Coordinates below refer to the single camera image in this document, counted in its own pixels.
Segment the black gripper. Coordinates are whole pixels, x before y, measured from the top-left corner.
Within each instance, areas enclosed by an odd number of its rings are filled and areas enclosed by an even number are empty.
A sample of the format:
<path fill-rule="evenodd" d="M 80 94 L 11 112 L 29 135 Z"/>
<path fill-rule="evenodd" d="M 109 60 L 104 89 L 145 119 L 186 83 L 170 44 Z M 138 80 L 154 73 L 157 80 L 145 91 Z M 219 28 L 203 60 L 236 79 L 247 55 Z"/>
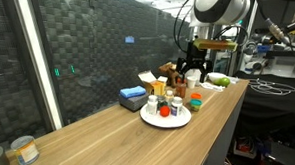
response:
<path fill-rule="evenodd" d="M 191 68 L 199 69 L 201 71 L 200 82 L 205 82 L 206 75 L 212 71 L 212 62 L 206 60 L 206 56 L 206 49 L 199 50 L 192 41 L 188 43 L 186 59 L 178 58 L 176 63 L 176 71 L 179 73 L 182 82 L 185 82 L 186 72 Z"/>

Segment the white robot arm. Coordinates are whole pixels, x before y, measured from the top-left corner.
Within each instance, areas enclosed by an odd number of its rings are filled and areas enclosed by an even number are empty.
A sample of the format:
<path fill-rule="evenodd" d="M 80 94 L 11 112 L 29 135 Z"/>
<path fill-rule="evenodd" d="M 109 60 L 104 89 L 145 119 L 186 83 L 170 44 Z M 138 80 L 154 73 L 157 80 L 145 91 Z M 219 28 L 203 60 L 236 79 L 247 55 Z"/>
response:
<path fill-rule="evenodd" d="M 193 0 L 190 25 L 206 27 L 217 24 L 231 28 L 246 16 L 249 9 L 250 0 Z M 197 69 L 201 72 L 200 82 L 203 83 L 213 67 L 212 62 L 206 59 L 207 51 L 235 51 L 237 46 L 235 41 L 198 36 L 188 41 L 186 57 L 178 58 L 176 71 L 181 80 L 185 81 L 187 71 Z"/>

